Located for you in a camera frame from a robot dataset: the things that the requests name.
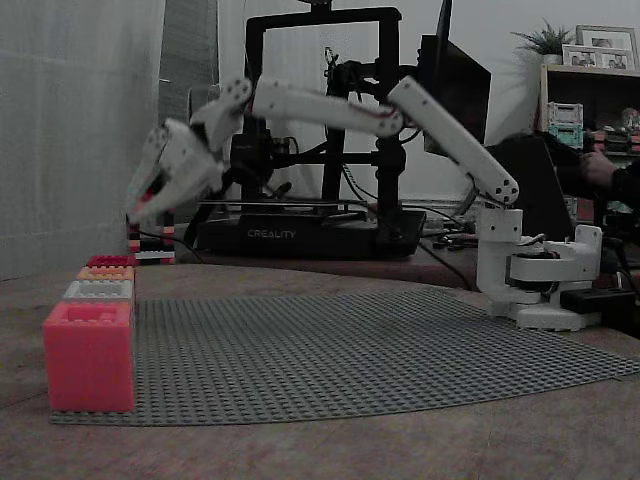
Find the curtain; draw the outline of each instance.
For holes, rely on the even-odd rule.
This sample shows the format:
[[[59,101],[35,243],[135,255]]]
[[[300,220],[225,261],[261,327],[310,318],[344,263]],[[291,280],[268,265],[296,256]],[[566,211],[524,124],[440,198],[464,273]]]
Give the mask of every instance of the curtain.
[[[164,0],[0,2],[0,279],[126,248]]]

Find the red lego brick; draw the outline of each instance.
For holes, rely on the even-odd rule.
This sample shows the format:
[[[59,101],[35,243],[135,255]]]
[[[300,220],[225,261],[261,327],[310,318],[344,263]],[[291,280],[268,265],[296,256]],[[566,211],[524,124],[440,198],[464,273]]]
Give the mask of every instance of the red lego brick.
[[[91,257],[87,267],[135,267],[136,259],[132,255],[97,255]]]
[[[60,303],[43,328],[52,409],[133,410],[129,303]]]

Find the table surface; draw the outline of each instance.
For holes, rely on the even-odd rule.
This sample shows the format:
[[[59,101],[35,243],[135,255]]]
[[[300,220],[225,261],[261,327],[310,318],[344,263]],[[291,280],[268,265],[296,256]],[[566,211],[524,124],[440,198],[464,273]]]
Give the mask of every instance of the table surface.
[[[0,478],[640,479],[640,380],[628,377],[459,408],[225,427],[48,423],[41,323],[73,279],[0,283]],[[332,295],[415,283],[209,265],[140,268],[139,298]],[[483,305],[479,294],[460,298]],[[640,341],[571,338],[627,357]]]
[[[178,248],[180,261],[199,263],[186,250]],[[458,269],[470,285],[475,285],[477,249],[458,252],[434,250],[434,253]],[[239,267],[276,268],[303,272],[328,273],[331,275],[350,275],[366,278],[383,278],[404,282],[425,283],[444,287],[463,288],[462,281],[428,253],[418,250],[415,255],[404,258],[378,260],[325,260],[305,258],[269,258],[259,256],[216,255],[200,252],[208,264]]]

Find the lego baseplate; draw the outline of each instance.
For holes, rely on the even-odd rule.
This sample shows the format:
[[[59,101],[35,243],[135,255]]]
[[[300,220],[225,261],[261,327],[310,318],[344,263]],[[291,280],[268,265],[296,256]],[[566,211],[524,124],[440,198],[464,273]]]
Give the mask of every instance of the lego baseplate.
[[[517,330],[439,289],[157,300],[137,312],[134,413],[56,424],[292,422],[452,407],[640,372],[562,336]]]

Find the picture frame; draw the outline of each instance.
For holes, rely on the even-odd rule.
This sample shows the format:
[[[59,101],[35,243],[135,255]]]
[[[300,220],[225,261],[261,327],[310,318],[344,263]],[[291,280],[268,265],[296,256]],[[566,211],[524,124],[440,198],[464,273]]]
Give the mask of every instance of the picture frame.
[[[640,65],[635,28],[578,25],[576,43],[588,47],[631,50],[634,65]]]
[[[598,50],[596,47],[586,45],[563,45],[563,64],[574,67],[598,68]]]
[[[563,45],[563,64],[574,67],[634,71],[637,64],[631,50],[598,48],[587,45]]]
[[[619,50],[616,48],[603,48],[597,54],[598,68],[611,70],[633,71],[637,64],[631,50]]]

